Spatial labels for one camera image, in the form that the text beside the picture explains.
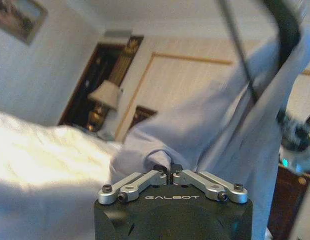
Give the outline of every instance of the white cloth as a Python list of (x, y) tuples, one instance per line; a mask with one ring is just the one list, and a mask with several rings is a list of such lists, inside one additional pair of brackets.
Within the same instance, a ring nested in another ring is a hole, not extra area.
[(253, 239), (264, 239), (282, 137), (276, 116), (310, 61), (310, 33), (302, 34), (279, 72), (278, 55), (274, 39), (248, 58), (260, 97), (255, 105), (237, 66), (223, 83), (213, 81), (185, 103), (137, 125), (112, 163), (114, 176), (174, 162), (242, 183), (254, 204)]
[(74, 128), (0, 113), (0, 240), (94, 239), (93, 203), (117, 152)]

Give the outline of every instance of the screw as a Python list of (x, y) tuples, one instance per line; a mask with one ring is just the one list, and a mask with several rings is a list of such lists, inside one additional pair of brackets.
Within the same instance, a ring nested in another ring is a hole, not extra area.
[(235, 183), (235, 184), (234, 184), (234, 189), (235, 189), (236, 191), (238, 191), (238, 192), (243, 192), (244, 186), (243, 186), (242, 184), (240, 184), (240, 183)]
[(110, 184), (105, 184), (102, 188), (103, 193), (107, 194), (112, 191), (112, 186)]
[(306, 180), (304, 177), (298, 178), (298, 182), (299, 182), (301, 185), (306, 185), (306, 184), (307, 184), (307, 180)]
[(220, 193), (218, 193), (218, 200), (221, 202), (226, 202), (228, 200), (228, 196), (224, 191), (221, 191)]
[(118, 194), (118, 201), (120, 201), (121, 203), (126, 203), (128, 201), (127, 194), (124, 192), (121, 192), (120, 194)]

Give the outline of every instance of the lamp shade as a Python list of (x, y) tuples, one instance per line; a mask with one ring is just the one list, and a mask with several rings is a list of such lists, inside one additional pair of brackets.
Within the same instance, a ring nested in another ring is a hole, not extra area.
[(118, 107), (118, 95), (119, 87), (108, 80), (104, 80), (95, 91), (88, 95), (88, 99), (116, 110)]

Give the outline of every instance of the wooden cabinet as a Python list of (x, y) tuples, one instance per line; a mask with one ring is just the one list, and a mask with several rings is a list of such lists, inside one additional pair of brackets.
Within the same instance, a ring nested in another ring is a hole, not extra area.
[(143, 107), (143, 106), (137, 106), (135, 110), (135, 114), (133, 117), (133, 120), (131, 121), (129, 129), (131, 129), (133, 126), (135, 126), (137, 123), (140, 123), (147, 118), (155, 115), (157, 112), (155, 110)]
[(298, 176), (279, 166), (268, 228), (275, 240), (287, 240), (310, 186), (310, 174)]

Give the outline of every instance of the framed painting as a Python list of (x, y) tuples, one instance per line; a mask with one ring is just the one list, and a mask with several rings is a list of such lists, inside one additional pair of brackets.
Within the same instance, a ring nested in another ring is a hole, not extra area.
[(34, 0), (0, 0), (0, 28), (30, 44), (47, 10)]

